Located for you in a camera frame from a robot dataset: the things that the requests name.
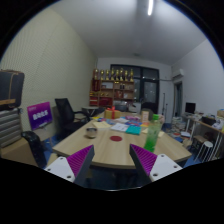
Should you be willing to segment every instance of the fluorescent light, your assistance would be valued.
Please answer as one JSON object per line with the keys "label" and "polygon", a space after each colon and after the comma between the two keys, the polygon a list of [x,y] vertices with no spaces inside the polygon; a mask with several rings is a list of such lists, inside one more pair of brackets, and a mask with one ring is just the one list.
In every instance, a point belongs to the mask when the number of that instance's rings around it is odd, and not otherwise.
{"label": "fluorescent light", "polygon": [[148,9],[149,16],[151,16],[152,14],[152,8],[153,8],[153,0],[149,0],[149,9]]}

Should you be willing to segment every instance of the conference table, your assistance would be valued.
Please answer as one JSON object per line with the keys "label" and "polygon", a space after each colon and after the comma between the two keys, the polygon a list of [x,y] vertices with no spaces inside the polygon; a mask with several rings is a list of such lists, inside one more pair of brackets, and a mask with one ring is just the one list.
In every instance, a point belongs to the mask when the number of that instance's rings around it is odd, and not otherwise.
{"label": "conference table", "polygon": [[[121,113],[121,116],[126,115],[133,116],[132,113]],[[98,117],[104,117],[104,113],[99,114]],[[86,136],[86,129],[94,127],[93,122],[97,121],[91,120],[82,126],[76,132],[55,145],[53,151],[58,155],[68,157],[87,146],[94,145],[95,155],[91,165],[115,169],[136,169],[129,154],[130,144],[143,147],[147,134],[141,132],[140,135],[132,135],[113,131],[108,128],[103,130],[98,129],[97,137],[90,139]],[[119,142],[112,141],[110,140],[111,136],[120,136],[122,140]],[[156,155],[165,154],[176,163],[186,162],[192,155],[180,142],[166,133],[163,133],[158,138],[154,153]]]}

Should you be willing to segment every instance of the green bottle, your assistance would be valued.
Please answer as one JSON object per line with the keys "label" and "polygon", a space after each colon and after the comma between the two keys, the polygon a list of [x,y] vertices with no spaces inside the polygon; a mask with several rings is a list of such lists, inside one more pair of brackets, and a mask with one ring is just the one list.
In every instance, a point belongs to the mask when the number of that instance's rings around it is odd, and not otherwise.
{"label": "green bottle", "polygon": [[150,152],[154,152],[161,127],[162,125],[159,121],[159,115],[153,114],[152,121],[150,121],[150,124],[148,127],[148,134],[147,134],[144,149]]}

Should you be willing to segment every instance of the cable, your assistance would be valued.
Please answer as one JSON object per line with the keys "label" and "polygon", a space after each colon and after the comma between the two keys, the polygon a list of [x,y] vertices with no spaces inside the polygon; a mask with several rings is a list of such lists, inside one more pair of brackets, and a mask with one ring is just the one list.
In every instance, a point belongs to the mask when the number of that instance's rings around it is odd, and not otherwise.
{"label": "cable", "polygon": [[158,81],[168,81],[168,82],[171,82],[173,80],[166,80],[166,79],[157,79]]}

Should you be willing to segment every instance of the monitor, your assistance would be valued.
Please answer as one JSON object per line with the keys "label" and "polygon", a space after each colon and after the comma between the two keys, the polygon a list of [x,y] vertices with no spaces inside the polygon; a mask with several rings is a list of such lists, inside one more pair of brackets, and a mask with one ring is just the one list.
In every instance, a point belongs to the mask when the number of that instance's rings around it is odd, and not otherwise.
{"label": "monitor", "polygon": [[186,103],[185,112],[189,114],[194,114],[196,108],[195,103]]}
{"label": "monitor", "polygon": [[27,112],[32,130],[52,122],[50,102],[29,106],[27,107]]}

